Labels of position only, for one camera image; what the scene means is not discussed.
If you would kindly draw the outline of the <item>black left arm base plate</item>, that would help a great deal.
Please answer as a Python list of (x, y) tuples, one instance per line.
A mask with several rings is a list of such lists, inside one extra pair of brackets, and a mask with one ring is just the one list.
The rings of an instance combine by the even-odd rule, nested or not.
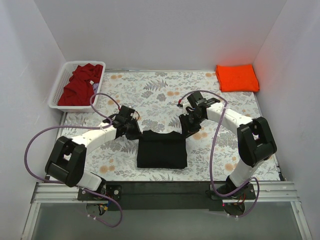
[[(95, 192), (118, 201), (121, 199), (122, 186), (118, 184), (103, 184), (102, 186), (98, 187), (97, 191)], [(96, 194), (90, 193), (87, 190), (83, 190), (83, 189), (79, 189), (77, 200), (78, 201), (106, 201), (104, 197), (97, 196)]]

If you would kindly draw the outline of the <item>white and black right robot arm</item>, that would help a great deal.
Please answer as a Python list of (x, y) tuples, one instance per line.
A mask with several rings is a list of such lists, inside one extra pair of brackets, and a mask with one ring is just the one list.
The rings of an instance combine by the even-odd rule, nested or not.
[(215, 195), (237, 199), (245, 192), (245, 187), (253, 180), (253, 175), (261, 164), (277, 152), (277, 145), (268, 121), (260, 116), (252, 118), (228, 108), (228, 102), (214, 93), (213, 97), (203, 97), (203, 90), (194, 90), (182, 96), (177, 106), (183, 113), (179, 116), (182, 135), (186, 138), (198, 133), (205, 120), (216, 122), (212, 145), (216, 144), (221, 127), (237, 137), (239, 161), (224, 185), (212, 187)]

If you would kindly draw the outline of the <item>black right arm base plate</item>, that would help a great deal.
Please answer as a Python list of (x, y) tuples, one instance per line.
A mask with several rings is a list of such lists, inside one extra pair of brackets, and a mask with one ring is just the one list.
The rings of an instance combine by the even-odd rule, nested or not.
[(205, 194), (211, 198), (212, 200), (232, 200), (232, 201), (238, 201), (238, 200), (255, 200), (256, 199), (256, 192), (254, 190), (253, 184), (249, 183), (245, 187), (243, 187), (241, 190), (237, 191), (233, 195), (221, 197), (217, 195), (213, 191), (213, 187), (210, 184), (208, 189), (205, 191)]

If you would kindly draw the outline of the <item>black t-shirt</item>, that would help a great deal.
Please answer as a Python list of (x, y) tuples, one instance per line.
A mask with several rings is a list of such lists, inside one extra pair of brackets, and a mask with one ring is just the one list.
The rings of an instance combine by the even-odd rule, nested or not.
[(179, 132), (143, 131), (139, 137), (137, 167), (141, 169), (184, 169), (187, 163), (186, 138)]

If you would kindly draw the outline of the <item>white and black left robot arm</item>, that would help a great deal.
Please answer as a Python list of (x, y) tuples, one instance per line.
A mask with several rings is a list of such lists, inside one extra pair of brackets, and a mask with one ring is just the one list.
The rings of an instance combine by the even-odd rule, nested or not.
[(121, 106), (112, 119), (105, 119), (99, 126), (71, 138), (61, 136), (57, 139), (45, 166), (45, 173), (68, 187), (81, 187), (89, 190), (95, 200), (106, 196), (104, 179), (85, 169), (86, 157), (107, 142), (125, 136), (136, 140), (141, 131), (136, 111)]

